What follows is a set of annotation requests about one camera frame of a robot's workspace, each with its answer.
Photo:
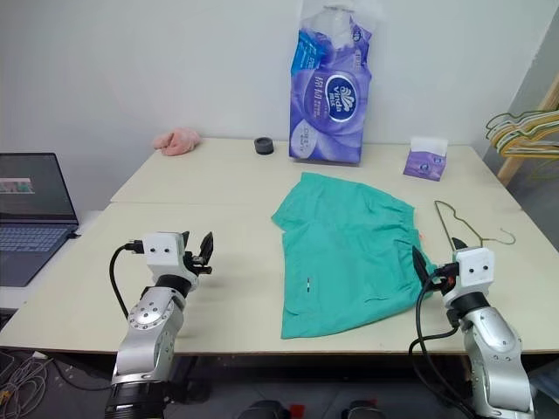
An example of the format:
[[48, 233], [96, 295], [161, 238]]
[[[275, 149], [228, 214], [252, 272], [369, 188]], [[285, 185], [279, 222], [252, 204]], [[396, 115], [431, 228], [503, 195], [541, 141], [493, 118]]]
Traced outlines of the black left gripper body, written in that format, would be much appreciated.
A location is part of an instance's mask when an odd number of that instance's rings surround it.
[[202, 251], [200, 255], [194, 255], [191, 251], [184, 252], [183, 263], [186, 269], [197, 277], [200, 275], [212, 274], [212, 267], [209, 265], [213, 250]]

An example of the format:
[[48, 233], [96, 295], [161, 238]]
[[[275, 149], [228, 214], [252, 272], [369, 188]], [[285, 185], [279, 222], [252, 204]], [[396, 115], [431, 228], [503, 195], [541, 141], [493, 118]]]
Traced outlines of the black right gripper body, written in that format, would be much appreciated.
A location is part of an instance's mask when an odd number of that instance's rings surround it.
[[456, 285], [458, 263], [451, 262], [437, 267], [431, 274], [431, 289], [441, 293], [450, 292]]

